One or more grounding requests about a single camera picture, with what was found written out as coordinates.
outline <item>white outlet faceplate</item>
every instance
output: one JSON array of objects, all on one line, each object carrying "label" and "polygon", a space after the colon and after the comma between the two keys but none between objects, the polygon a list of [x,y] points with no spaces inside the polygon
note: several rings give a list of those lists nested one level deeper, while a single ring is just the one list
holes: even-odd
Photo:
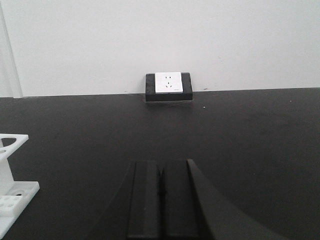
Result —
[{"label": "white outlet faceplate", "polygon": [[156,72],[154,74],[155,93],[183,93],[181,72]]}]

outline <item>black tabletop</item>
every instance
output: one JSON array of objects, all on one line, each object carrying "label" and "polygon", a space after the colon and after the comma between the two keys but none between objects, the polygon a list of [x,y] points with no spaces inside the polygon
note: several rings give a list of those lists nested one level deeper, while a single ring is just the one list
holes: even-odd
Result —
[{"label": "black tabletop", "polygon": [[233,204],[293,240],[320,236],[320,89],[0,98],[0,133],[28,134],[8,160],[40,190],[4,240],[80,240],[132,160],[193,159]]}]

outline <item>electrical outlet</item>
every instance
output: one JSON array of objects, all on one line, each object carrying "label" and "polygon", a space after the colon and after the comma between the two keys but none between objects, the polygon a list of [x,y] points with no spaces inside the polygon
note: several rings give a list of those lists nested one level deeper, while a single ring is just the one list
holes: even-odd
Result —
[{"label": "electrical outlet", "polygon": [[155,93],[183,93],[181,72],[156,72],[154,77]]}]

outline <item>black countertop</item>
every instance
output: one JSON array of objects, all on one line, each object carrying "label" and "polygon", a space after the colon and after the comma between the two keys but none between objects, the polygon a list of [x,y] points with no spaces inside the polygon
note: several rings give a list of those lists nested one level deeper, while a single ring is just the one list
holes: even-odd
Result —
[{"label": "black countertop", "polygon": [[28,134],[8,160],[40,191],[4,240],[80,240],[131,160],[193,159],[233,204],[293,240],[320,236],[320,89],[0,98],[0,133]]}]

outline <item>white wall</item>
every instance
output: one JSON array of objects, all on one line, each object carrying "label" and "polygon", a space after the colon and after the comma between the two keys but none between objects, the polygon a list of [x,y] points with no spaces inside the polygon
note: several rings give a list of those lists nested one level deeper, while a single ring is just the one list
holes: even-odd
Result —
[{"label": "white wall", "polygon": [[4,65],[0,62],[0,98],[12,97],[10,84],[6,78]]},{"label": "white wall", "polygon": [[2,0],[24,96],[320,87],[318,0]]}]

